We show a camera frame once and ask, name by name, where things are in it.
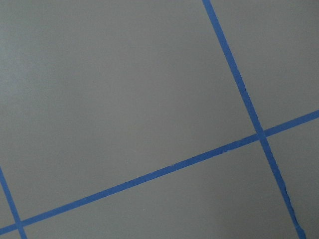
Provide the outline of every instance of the grid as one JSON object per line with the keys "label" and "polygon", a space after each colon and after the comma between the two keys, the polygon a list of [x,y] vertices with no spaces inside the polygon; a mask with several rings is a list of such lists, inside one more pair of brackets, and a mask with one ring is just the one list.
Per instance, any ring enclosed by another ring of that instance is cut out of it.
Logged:
{"label": "grid", "polygon": [[34,217],[31,217],[31,218],[28,218],[28,219],[25,219],[25,220],[22,220],[22,221],[21,221],[21,219],[19,217],[18,211],[17,211],[16,206],[14,204],[14,201],[13,201],[13,198],[11,196],[11,193],[10,193],[10,190],[8,188],[8,185],[6,183],[4,174],[3,174],[3,172],[2,172],[2,170],[0,168],[0,183],[1,183],[2,189],[4,191],[4,194],[6,196],[7,202],[9,204],[9,208],[10,208],[11,213],[13,215],[14,221],[15,221],[14,224],[1,228],[0,229],[0,235],[12,232],[14,230],[18,230],[18,232],[20,234],[20,237],[22,239],[26,239],[27,236],[26,236],[25,231],[24,231],[24,227],[26,227],[26,226],[29,226],[31,224],[40,222],[42,220],[45,220],[45,219],[48,219],[48,218],[51,218],[51,217],[54,217],[54,216],[56,216],[58,214],[62,214],[64,212],[67,212],[69,210],[81,207],[83,205],[89,204],[89,203],[97,201],[99,199],[108,197],[110,195],[116,194],[118,192],[124,191],[126,189],[131,188],[131,187],[134,187],[134,186],[137,186],[139,184],[142,184],[142,183],[148,182],[150,180],[156,179],[158,177],[164,176],[166,174],[178,171],[180,169],[183,169],[185,167],[188,167],[190,165],[196,164],[198,162],[210,159],[212,157],[218,156],[218,155],[223,154],[225,152],[228,152],[230,150],[234,150],[234,149],[240,148],[242,146],[251,144],[253,142],[259,141],[261,146],[262,146],[262,149],[264,151],[264,154],[265,154],[265,156],[266,156],[266,158],[268,160],[268,163],[269,163],[269,165],[271,167],[272,173],[273,173],[273,175],[274,175],[274,177],[276,179],[276,182],[277,182],[277,184],[279,186],[279,189],[281,191],[282,197],[283,197],[284,202],[286,204],[286,207],[287,207],[287,209],[289,211],[291,220],[292,220],[292,222],[293,222],[293,224],[295,226],[295,229],[297,231],[297,234],[298,234],[300,239],[305,239],[306,238],[305,232],[301,228],[301,226],[299,225],[298,220],[296,218],[296,215],[294,213],[294,209],[293,209],[293,206],[292,206],[292,204],[290,202],[289,195],[288,195],[288,193],[286,191],[285,182],[284,182],[284,180],[283,180],[283,178],[281,176],[281,173],[280,173],[280,171],[278,169],[276,160],[275,160],[275,158],[272,155],[272,151],[271,151],[271,148],[270,148],[269,143],[267,141],[267,137],[272,136],[272,135],[277,134],[277,133],[280,133],[282,131],[288,130],[290,128],[299,126],[299,125],[304,124],[306,122],[309,122],[311,120],[319,118],[319,110],[317,110],[315,112],[312,112],[312,113],[309,113],[307,115],[301,116],[299,118],[290,120],[288,122],[282,123],[282,124],[280,124],[278,126],[263,130],[263,128],[262,128],[262,126],[260,124],[260,121],[258,120],[258,116],[257,116],[257,113],[256,113],[256,111],[254,109],[253,103],[252,103],[252,101],[251,101],[251,99],[250,99],[250,97],[248,95],[248,92],[246,91],[244,81],[243,81],[243,79],[241,77],[241,74],[240,74],[238,68],[237,68],[235,59],[234,59],[234,57],[232,55],[232,52],[231,52],[231,50],[230,50],[230,48],[228,46],[228,43],[227,43],[227,40],[226,40],[226,38],[224,36],[223,30],[222,30],[222,28],[221,28],[221,26],[219,24],[219,21],[218,21],[218,18],[216,16],[216,14],[215,14],[214,8],[213,8],[210,0],[203,0],[203,4],[204,4],[204,7],[205,7],[206,12],[208,14],[208,17],[209,17],[209,19],[211,21],[211,24],[213,26],[213,29],[214,29],[214,31],[216,33],[218,41],[219,41],[219,43],[221,45],[221,48],[222,48],[222,50],[224,52],[225,58],[227,60],[229,68],[230,68],[230,70],[232,72],[233,78],[234,78],[234,80],[236,82],[237,88],[238,88],[238,90],[240,92],[240,95],[242,97],[242,100],[244,102],[244,105],[246,107],[246,110],[247,110],[247,112],[249,114],[250,120],[251,120],[251,122],[252,122],[252,124],[254,126],[254,129],[255,129],[256,133],[251,135],[251,136],[245,137],[245,138],[243,138],[241,140],[238,140],[238,141],[235,141],[235,142],[231,142],[231,143],[226,144],[226,145],[224,145],[222,147],[219,147],[219,148],[213,149],[211,151],[202,153],[202,154],[197,155],[195,157],[186,159],[184,161],[178,162],[176,164],[173,164],[171,166],[162,168],[160,170],[148,173],[148,174],[146,174],[144,176],[135,178],[133,180],[127,181],[127,182],[122,183],[122,184],[119,184],[119,185],[114,186],[112,188],[109,188],[109,189],[106,189],[104,191],[95,193],[95,194],[90,195],[88,197],[76,200],[74,202],[65,204],[65,205],[63,205],[61,207],[55,208],[53,210],[50,210],[50,211],[47,211],[47,212],[44,212],[44,213],[41,213],[39,215],[36,215]]}

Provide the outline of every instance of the gray tile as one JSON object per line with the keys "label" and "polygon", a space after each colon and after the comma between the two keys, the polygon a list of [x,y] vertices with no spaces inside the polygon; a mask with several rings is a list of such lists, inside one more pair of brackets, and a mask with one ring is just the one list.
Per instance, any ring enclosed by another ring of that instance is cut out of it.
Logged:
{"label": "gray tile", "polygon": [[319,105],[319,1],[212,0],[264,128]]}
{"label": "gray tile", "polygon": [[253,133],[200,1],[3,0],[0,20],[22,218]]}
{"label": "gray tile", "polygon": [[14,219],[11,214],[9,204],[0,185],[0,228],[11,225],[13,223]]}
{"label": "gray tile", "polygon": [[308,239],[319,238],[319,121],[269,138],[297,219]]}
{"label": "gray tile", "polygon": [[0,236],[1,239],[20,239],[20,234],[18,231],[13,231]]}
{"label": "gray tile", "polygon": [[25,228],[33,239],[297,239],[259,143]]}

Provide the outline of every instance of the gray floor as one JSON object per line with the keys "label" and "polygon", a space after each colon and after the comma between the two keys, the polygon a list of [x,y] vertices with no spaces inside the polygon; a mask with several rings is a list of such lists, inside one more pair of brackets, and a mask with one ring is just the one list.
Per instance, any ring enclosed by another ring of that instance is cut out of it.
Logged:
{"label": "gray floor", "polygon": [[[317,1],[212,4],[264,129],[319,109]],[[21,220],[255,133],[200,0],[3,0],[0,27],[0,166]],[[308,239],[318,131],[314,120],[268,138]],[[0,215],[14,223],[3,191]],[[24,229],[298,238],[259,142]]]}

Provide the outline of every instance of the blue grid line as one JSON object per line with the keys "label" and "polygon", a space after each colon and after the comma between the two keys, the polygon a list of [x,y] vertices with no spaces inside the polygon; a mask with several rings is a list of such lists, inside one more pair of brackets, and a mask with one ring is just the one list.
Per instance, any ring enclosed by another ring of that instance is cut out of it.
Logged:
{"label": "blue grid line", "polygon": [[255,131],[257,133],[257,136],[259,138],[260,144],[263,148],[263,151],[264,151],[265,156],[268,160],[268,163],[269,163],[270,168],[273,172],[273,175],[275,176],[275,179],[276,179],[276,182],[279,186],[280,192],[284,198],[286,207],[287,207],[289,214],[290,214],[290,217],[294,223],[297,234],[298,234],[300,239],[306,239],[306,234],[297,221],[294,208],[291,204],[289,195],[288,195],[287,190],[286,190],[286,185],[285,185],[284,179],[281,176],[281,173],[280,173],[280,170],[279,170],[278,165],[276,163],[276,160],[271,152],[271,148],[269,146],[265,132],[264,132],[264,130],[260,124],[260,121],[258,119],[254,105],[253,105],[253,103],[248,95],[248,92],[246,91],[245,83],[242,79],[242,76],[241,76],[239,70],[238,70],[236,61],[235,61],[233,54],[229,48],[229,45],[227,43],[226,37],[223,33],[223,30],[220,26],[220,23],[218,21],[215,10],[214,10],[210,0],[202,0],[202,1],[203,1],[204,6],[205,6],[208,17],[211,21],[211,24],[215,30],[216,35],[217,35],[220,46],[224,52],[227,63],[228,63],[229,68],[232,72],[232,75],[233,75],[234,80],[236,82],[237,88],[240,92],[241,98],[245,104],[245,107],[246,107],[247,112],[249,114],[250,120],[253,123],[253,126],[254,126]]}
{"label": "blue grid line", "polygon": [[[265,135],[266,136],[272,136],[274,134],[280,133],[282,131],[286,131],[286,130],[288,130],[290,128],[294,128],[296,126],[299,126],[301,124],[307,123],[309,121],[312,121],[312,120],[315,120],[315,119],[318,119],[318,118],[319,118],[319,110],[315,111],[315,112],[312,112],[312,113],[309,113],[307,115],[298,117],[296,119],[290,120],[288,122],[282,123],[282,124],[280,124],[278,126],[269,128],[269,129],[265,130]],[[200,155],[192,157],[190,159],[186,159],[186,160],[181,161],[179,163],[173,164],[173,165],[171,165],[169,167],[162,168],[162,169],[157,170],[157,171],[155,171],[153,173],[146,174],[144,176],[141,176],[139,178],[133,179],[133,180],[128,181],[126,183],[122,183],[120,185],[117,185],[117,186],[114,186],[112,188],[106,189],[106,190],[101,191],[99,193],[90,195],[88,197],[85,197],[85,198],[79,199],[77,201],[68,203],[68,204],[63,205],[61,207],[52,209],[52,210],[44,212],[44,213],[41,213],[41,214],[36,215],[34,217],[25,219],[25,220],[23,220],[21,222],[21,224],[22,224],[23,227],[29,226],[31,224],[34,224],[34,223],[43,221],[45,219],[54,217],[54,216],[59,215],[61,213],[65,213],[65,212],[70,211],[72,209],[81,207],[81,206],[86,205],[88,203],[91,203],[91,202],[97,201],[99,199],[108,197],[108,196],[110,196],[112,194],[115,194],[115,193],[121,192],[123,190],[132,188],[132,187],[137,186],[139,184],[142,184],[142,183],[145,183],[147,181],[150,181],[150,180],[156,179],[158,177],[164,176],[166,174],[178,171],[178,170],[183,169],[185,167],[191,166],[191,165],[199,163],[201,161],[205,161],[207,159],[213,158],[213,157],[218,156],[220,154],[223,154],[223,153],[226,153],[228,151],[240,148],[242,146],[251,144],[251,143],[256,142],[256,141],[258,141],[258,136],[257,136],[257,134],[253,134],[253,135],[248,136],[246,138],[243,138],[241,140],[226,144],[226,145],[221,146],[219,148],[216,148],[214,150],[208,151],[206,153],[200,154]],[[14,231],[16,229],[17,229],[17,225],[16,224],[12,224],[12,225],[3,227],[3,228],[0,229],[0,235],[12,232],[12,231]]]}
{"label": "blue grid line", "polygon": [[11,213],[13,215],[13,218],[14,218],[14,221],[15,221],[15,227],[18,229],[21,238],[22,239],[27,239],[25,231],[24,231],[23,226],[21,224],[19,213],[18,213],[18,211],[17,211],[17,209],[15,207],[11,192],[9,190],[9,186],[6,183],[6,180],[4,178],[4,174],[2,172],[1,167],[0,167],[0,183],[2,185],[2,189],[3,189],[3,192],[5,194],[6,200],[8,201]]}

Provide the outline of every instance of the floor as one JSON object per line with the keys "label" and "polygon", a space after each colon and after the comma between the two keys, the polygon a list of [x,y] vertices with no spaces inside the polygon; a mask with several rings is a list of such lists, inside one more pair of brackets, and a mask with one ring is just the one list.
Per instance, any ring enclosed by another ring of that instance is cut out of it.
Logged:
{"label": "floor", "polygon": [[318,11],[2,0],[0,239],[318,239]]}

